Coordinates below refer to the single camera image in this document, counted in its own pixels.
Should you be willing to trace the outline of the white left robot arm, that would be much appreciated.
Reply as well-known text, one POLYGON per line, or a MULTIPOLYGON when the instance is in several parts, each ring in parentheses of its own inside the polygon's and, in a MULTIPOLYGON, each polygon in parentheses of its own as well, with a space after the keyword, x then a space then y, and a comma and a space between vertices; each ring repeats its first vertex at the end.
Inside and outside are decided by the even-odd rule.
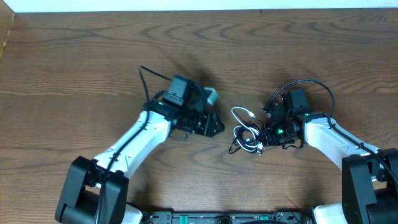
POLYGON ((70 165, 55 219, 59 223, 140 223, 143 212, 127 204, 130 178, 173 129, 213 137, 224 131, 218 114, 175 107, 153 100, 136 123, 93 159, 77 157, 70 165))

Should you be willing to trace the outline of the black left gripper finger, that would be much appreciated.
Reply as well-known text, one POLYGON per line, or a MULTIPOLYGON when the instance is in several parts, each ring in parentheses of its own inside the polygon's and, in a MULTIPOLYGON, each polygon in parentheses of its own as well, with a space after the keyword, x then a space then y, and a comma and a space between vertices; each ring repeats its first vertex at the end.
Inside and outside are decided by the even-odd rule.
POLYGON ((203 133, 204 136, 206 137, 213 137, 217 135, 220 132, 223 132, 225 129, 225 126, 223 124, 215 124, 215 125, 208 125, 205 127, 205 131, 203 133))
POLYGON ((207 120, 206 120, 206 127, 207 128, 220 128, 221 127, 221 120, 218 114, 215 113, 208 113, 207 120))

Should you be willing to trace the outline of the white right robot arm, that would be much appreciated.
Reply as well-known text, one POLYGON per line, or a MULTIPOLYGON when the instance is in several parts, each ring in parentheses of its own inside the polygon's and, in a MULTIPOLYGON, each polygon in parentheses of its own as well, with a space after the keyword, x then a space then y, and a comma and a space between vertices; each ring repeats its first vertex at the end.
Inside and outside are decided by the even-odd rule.
POLYGON ((361 141, 307 104, 263 107, 266 146, 312 146, 342 171, 340 202, 312 208, 311 223, 397 223, 397 149, 361 141))

